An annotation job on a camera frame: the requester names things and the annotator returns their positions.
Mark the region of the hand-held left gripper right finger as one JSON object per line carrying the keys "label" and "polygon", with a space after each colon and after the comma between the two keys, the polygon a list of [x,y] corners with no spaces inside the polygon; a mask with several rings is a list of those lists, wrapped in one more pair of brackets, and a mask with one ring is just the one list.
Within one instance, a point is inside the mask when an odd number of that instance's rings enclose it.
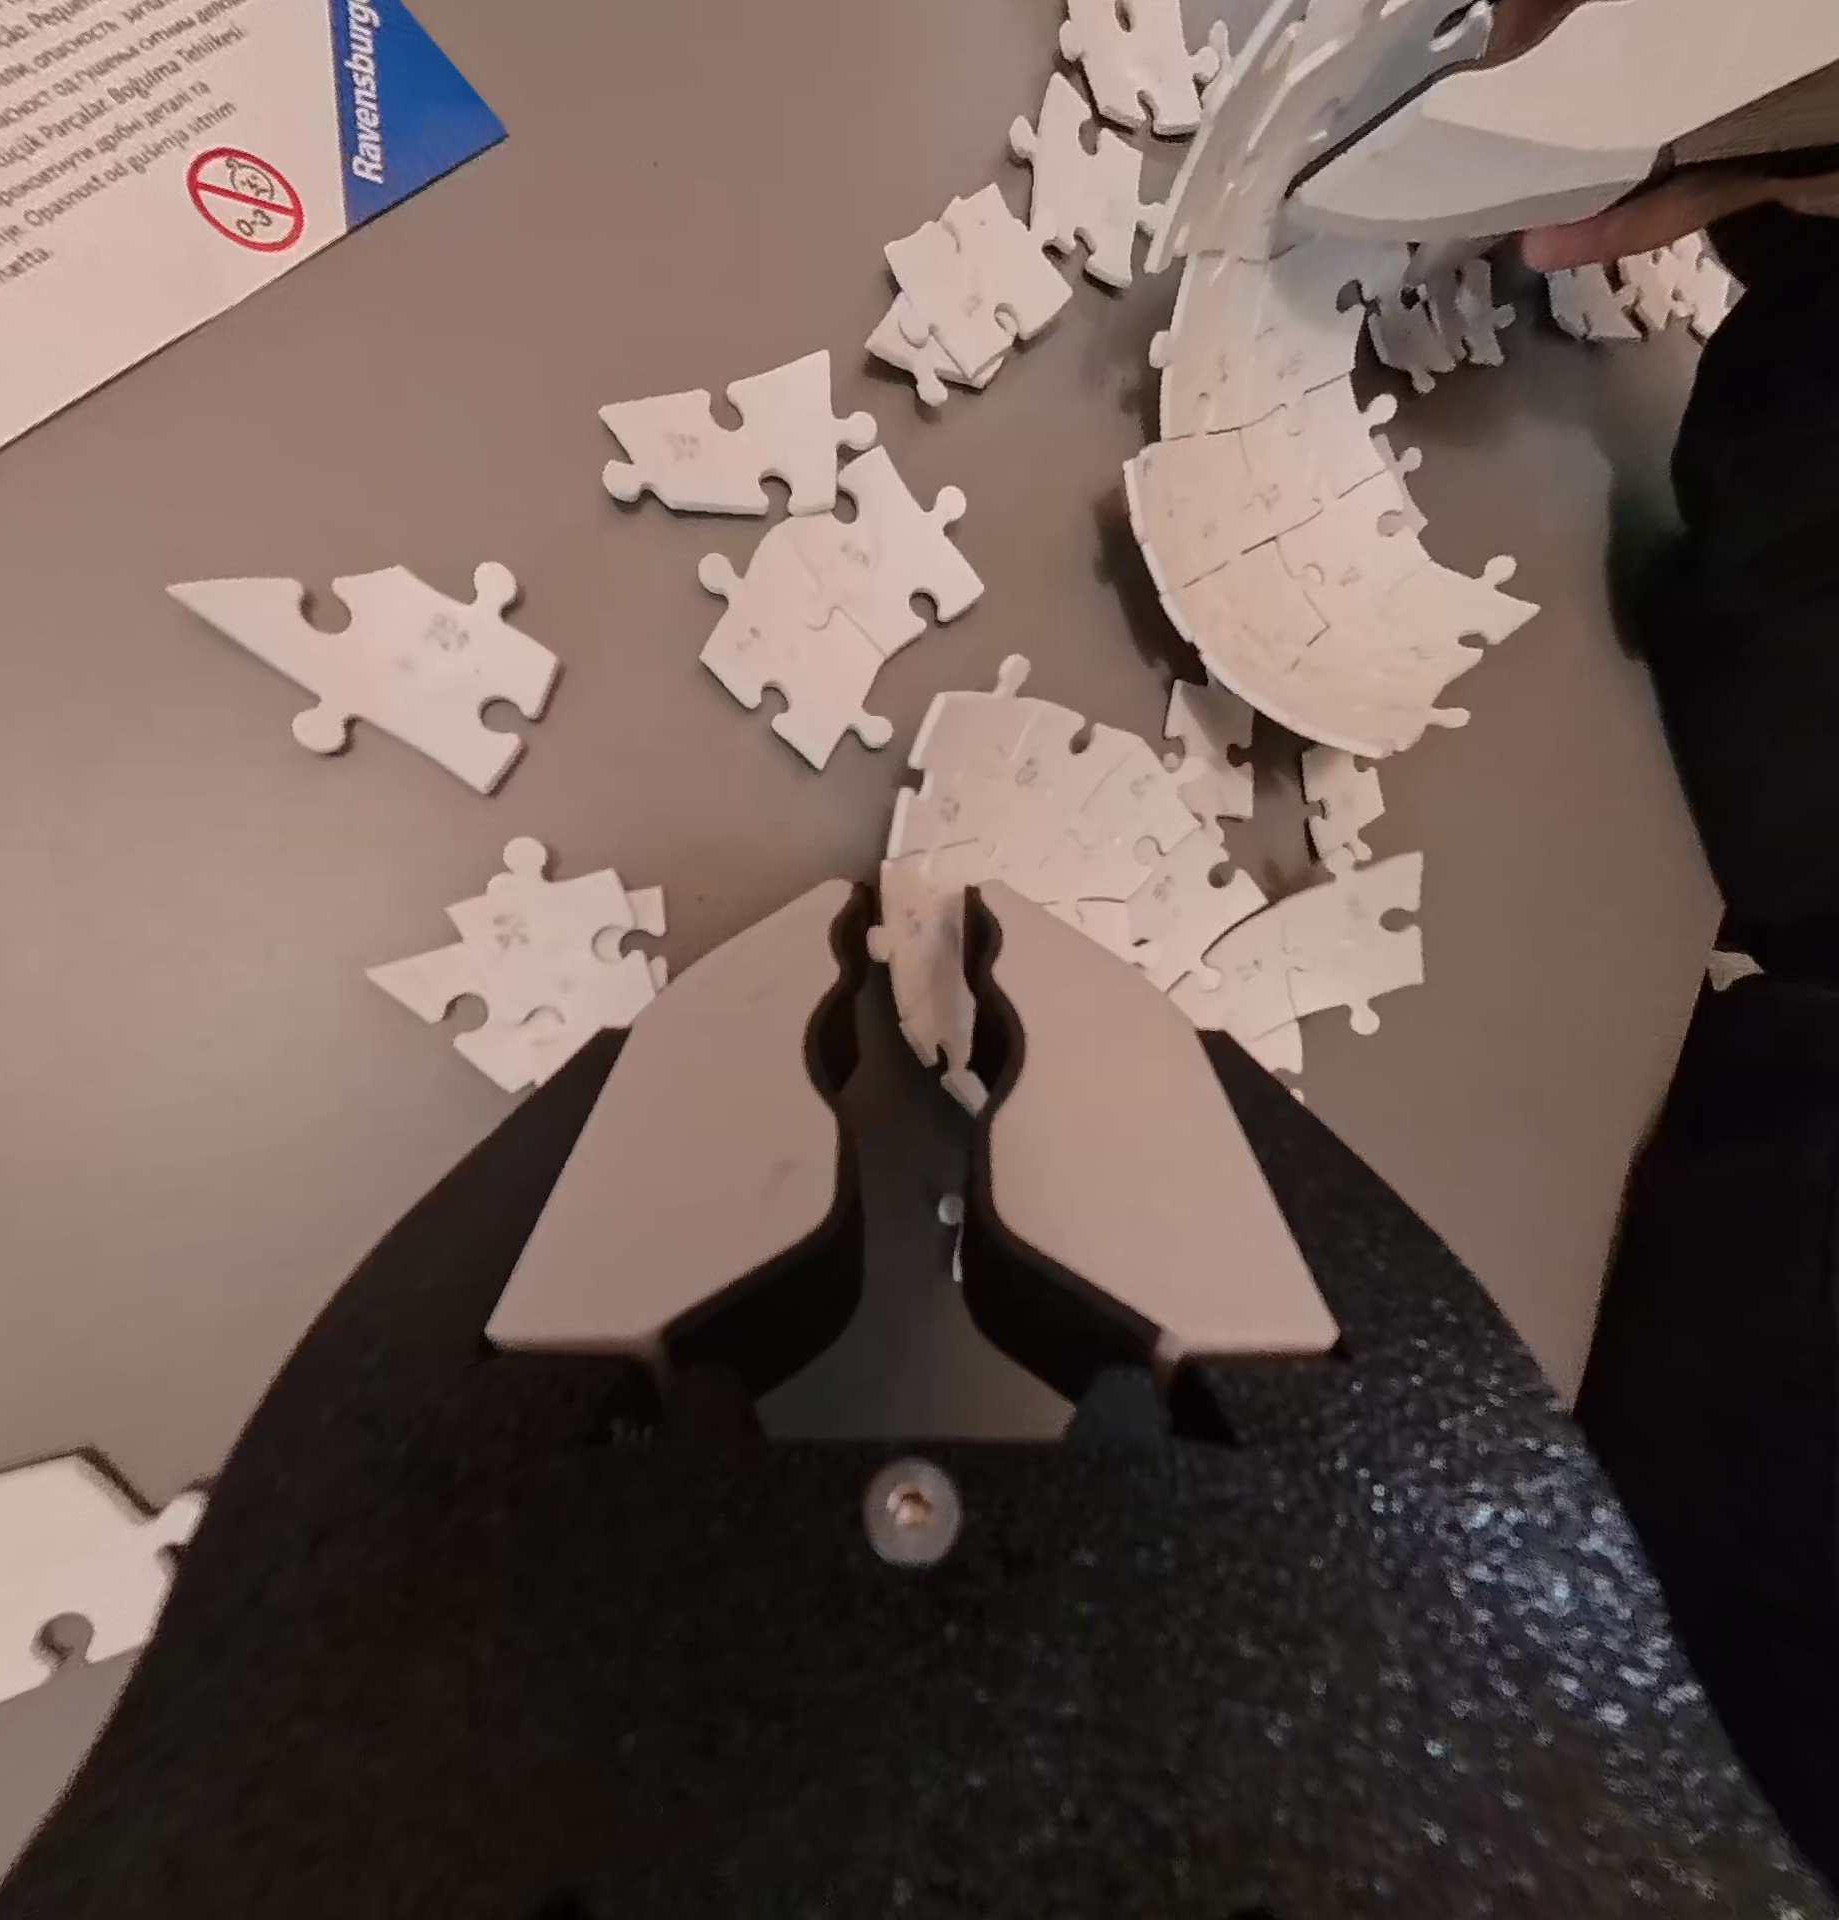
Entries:
{"label": "hand-held left gripper right finger", "polygon": [[1200,1398],[1251,1357],[1334,1357],[1338,1315],[1223,1096],[1241,1045],[1007,879],[967,888],[969,1071],[967,1309],[1087,1408],[1102,1378]]}

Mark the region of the person's right hand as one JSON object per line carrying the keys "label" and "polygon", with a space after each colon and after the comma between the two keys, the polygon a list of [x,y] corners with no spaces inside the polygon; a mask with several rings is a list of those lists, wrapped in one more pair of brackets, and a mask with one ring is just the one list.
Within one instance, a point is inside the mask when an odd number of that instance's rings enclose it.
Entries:
{"label": "person's right hand", "polygon": [[1833,168],[1690,165],[1690,168],[1671,168],[1661,184],[1626,193],[1603,215],[1517,235],[1517,263],[1533,275],[1552,275],[1552,267],[1596,267],[1626,255],[1661,255],[1744,210],[1839,215],[1839,165]]}

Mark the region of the bowl-shaped assembled puzzle section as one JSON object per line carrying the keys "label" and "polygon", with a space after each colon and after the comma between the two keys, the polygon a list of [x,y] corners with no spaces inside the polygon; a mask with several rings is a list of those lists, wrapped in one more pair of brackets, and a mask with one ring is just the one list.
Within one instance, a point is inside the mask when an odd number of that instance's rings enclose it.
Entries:
{"label": "bowl-shaped assembled puzzle section", "polygon": [[1404,754],[1454,678],[1540,608],[1517,560],[1477,578],[1421,546],[1413,449],[1391,399],[1357,399],[1362,346],[1437,390],[1505,369],[1508,309],[1489,255],[1413,267],[1404,239],[1334,239],[1292,184],[1292,11],[1265,11],[1205,93],[1151,267],[1182,263],[1151,339],[1156,444],[1121,460],[1129,533],[1205,669],[1271,728],[1338,754]]}

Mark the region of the white instruction leaflet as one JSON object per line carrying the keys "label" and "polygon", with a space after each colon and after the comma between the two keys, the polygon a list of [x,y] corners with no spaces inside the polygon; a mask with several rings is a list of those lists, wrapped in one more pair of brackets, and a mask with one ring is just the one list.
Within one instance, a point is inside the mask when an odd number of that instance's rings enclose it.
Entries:
{"label": "white instruction leaflet", "polygon": [[406,0],[0,0],[0,449],[494,139]]}

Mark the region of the arc-shaped assembled puzzle section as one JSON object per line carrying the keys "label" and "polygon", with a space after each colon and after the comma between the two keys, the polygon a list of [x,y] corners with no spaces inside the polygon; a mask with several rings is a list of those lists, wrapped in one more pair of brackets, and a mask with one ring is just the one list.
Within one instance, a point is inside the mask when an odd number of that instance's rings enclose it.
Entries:
{"label": "arc-shaped assembled puzzle section", "polygon": [[868,935],[901,992],[901,1034],[932,1081],[983,1114],[967,907],[1007,879],[1200,1034],[1223,1034],[1271,1076],[1298,1076],[1298,1023],[1349,1013],[1362,1041],[1382,992],[1425,979],[1421,848],[1370,858],[1382,776],[1362,754],[1308,746],[1314,879],[1265,898],[1223,864],[1223,832],[1254,814],[1254,712],[1223,689],[1177,678],[1170,737],[1087,730],[1077,712],[1024,696],[1024,659],[998,689],[932,696],[915,737],[886,841],[886,929]]}

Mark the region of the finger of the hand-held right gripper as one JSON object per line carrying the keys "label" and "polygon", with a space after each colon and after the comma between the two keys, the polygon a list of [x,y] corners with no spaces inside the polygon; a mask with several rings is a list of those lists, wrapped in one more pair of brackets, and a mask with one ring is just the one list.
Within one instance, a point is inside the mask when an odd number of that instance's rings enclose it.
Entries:
{"label": "finger of the hand-held right gripper", "polygon": [[1292,60],[1283,60],[1283,127],[1292,127],[1292,168],[1349,146],[1370,119],[1404,105],[1440,68],[1468,68],[1489,51],[1497,11],[1489,0],[1308,0],[1283,15]]}
{"label": "finger of the hand-held right gripper", "polygon": [[1839,19],[1552,19],[1292,182],[1338,239],[1505,239],[1701,168],[1839,146]]}

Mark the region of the person's right forearm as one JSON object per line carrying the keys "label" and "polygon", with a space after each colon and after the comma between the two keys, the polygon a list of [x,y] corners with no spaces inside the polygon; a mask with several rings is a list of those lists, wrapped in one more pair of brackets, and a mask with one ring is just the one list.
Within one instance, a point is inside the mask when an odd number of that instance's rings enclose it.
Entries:
{"label": "person's right forearm", "polygon": [[1672,436],[1672,546],[1636,592],[1721,929],[1839,979],[1839,215],[1731,215],[1744,302]]}

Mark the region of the scatter of white pieces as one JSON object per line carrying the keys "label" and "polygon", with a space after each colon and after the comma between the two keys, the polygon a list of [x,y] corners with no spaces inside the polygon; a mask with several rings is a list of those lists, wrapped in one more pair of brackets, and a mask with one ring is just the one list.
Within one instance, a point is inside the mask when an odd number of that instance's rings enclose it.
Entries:
{"label": "scatter of white pieces", "polygon": [[[1151,105],[1151,138],[1200,138],[1205,93],[1223,68],[1223,27],[1189,51],[1177,11],[1129,11],[1121,19],[1104,11],[1066,11],[1063,60],[1094,68],[1104,119],[1129,114],[1138,127]],[[1102,275],[1129,286],[1129,239],[1156,239],[1170,222],[1156,199],[1138,199],[1142,159],[1104,138],[1087,146],[1077,119],[1057,127],[1063,99],[1087,114],[1057,78],[1049,119],[1007,127],[1014,159],[1043,168],[1031,222],[985,184],[893,247],[893,267],[908,275],[893,324],[915,324],[908,373],[926,406],[944,399],[944,369],[967,362],[950,384],[983,390],[1007,346],[1063,310],[1066,286],[1057,275],[1057,247],[1104,247]],[[1413,267],[1477,255],[1477,239],[1404,247]],[[825,773],[847,730],[857,746],[893,737],[868,696],[926,628],[915,600],[926,600],[932,621],[983,608],[983,578],[950,535],[967,492],[944,488],[932,501],[915,501],[876,417],[829,413],[829,354],[750,373],[726,406],[737,427],[716,427],[700,390],[615,406],[609,427],[630,453],[609,460],[609,492],[661,492],[673,514],[772,514],[760,488],[790,492],[750,567],[726,567],[726,556],[699,567],[700,592],[726,600],[700,665],[750,712],[784,696],[772,730]],[[372,728],[470,790],[500,790],[523,754],[486,712],[509,701],[548,719],[564,678],[564,659],[509,621],[523,592],[500,560],[480,560],[470,600],[448,600],[414,567],[343,578],[329,580],[343,628],[313,628],[309,580],[281,578],[169,580],[169,600],[309,689],[309,712],[291,719],[309,754],[343,754],[354,728]],[[664,898],[623,888],[623,876],[548,864],[548,841],[515,835],[500,876],[470,907],[448,907],[448,945],[372,973],[372,985],[429,1023],[480,999],[486,1023],[463,1034],[453,1055],[500,1092],[542,1092],[579,1045],[630,1041],[664,992],[664,953],[623,945],[630,935],[664,935]],[[146,1651],[169,1592],[169,1548],[186,1548],[195,1525],[202,1491],[133,1507],[90,1459],[0,1473],[0,1706],[52,1683],[42,1630],[57,1619],[90,1619],[90,1659]]]}

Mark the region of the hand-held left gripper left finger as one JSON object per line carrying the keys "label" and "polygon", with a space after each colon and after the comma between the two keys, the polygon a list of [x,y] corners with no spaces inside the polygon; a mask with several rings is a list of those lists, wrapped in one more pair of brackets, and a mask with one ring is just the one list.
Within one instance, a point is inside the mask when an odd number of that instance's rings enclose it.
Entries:
{"label": "hand-held left gripper left finger", "polygon": [[688,962],[623,1041],[486,1334],[542,1357],[790,1380],[857,1309],[857,1071],[876,898],[815,879]]}

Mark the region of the person's black clothing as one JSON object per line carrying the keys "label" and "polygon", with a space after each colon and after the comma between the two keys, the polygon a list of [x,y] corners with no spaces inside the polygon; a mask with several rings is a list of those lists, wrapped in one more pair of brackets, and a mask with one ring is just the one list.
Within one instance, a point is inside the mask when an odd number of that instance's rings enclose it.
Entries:
{"label": "person's black clothing", "polygon": [[1578,1430],[1795,1850],[1839,1895],[1839,929],[1704,985]]}

